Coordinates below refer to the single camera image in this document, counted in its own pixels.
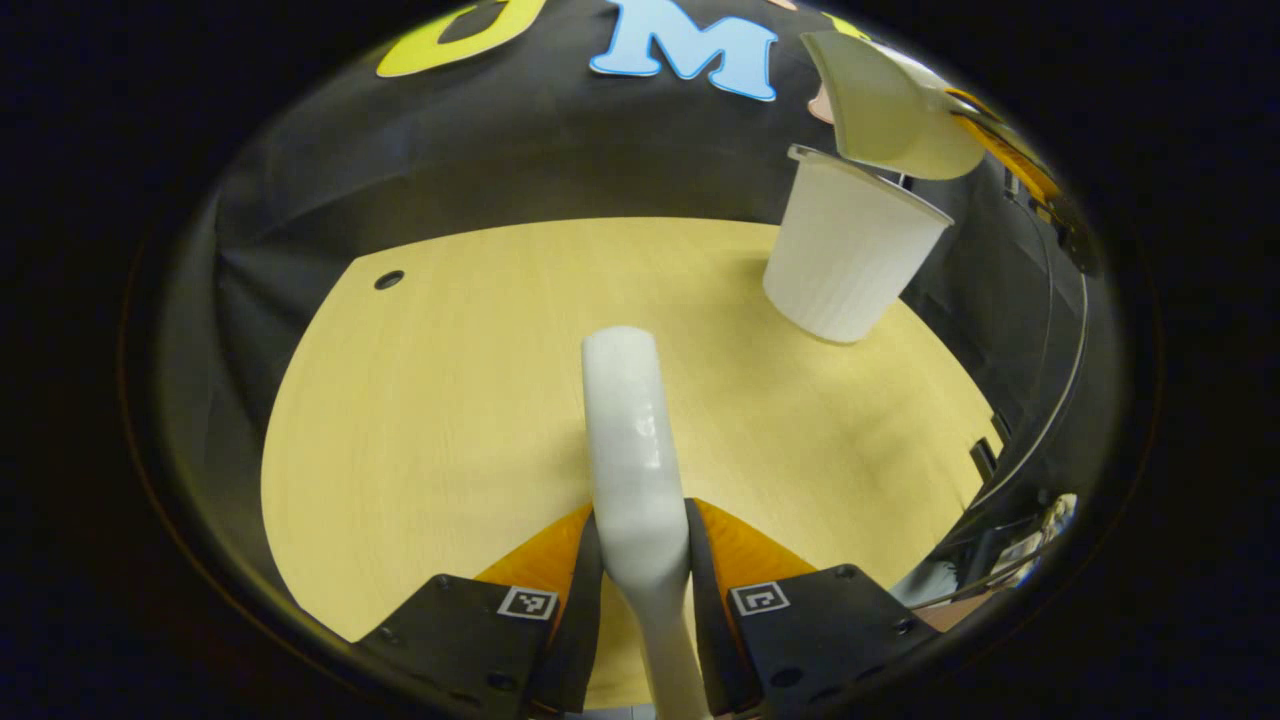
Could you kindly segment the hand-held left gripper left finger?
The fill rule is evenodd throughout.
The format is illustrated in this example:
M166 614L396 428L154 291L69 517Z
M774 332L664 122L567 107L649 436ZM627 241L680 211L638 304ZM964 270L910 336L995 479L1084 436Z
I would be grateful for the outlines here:
M591 506L472 578L425 582L360 642L452 719L561 719L584 710L602 625Z

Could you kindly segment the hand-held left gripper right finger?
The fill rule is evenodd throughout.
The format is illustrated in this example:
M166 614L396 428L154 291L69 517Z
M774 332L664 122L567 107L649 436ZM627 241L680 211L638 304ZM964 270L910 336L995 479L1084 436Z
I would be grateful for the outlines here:
M685 502L710 712L850 719L938 632L860 568L819 569L733 514Z

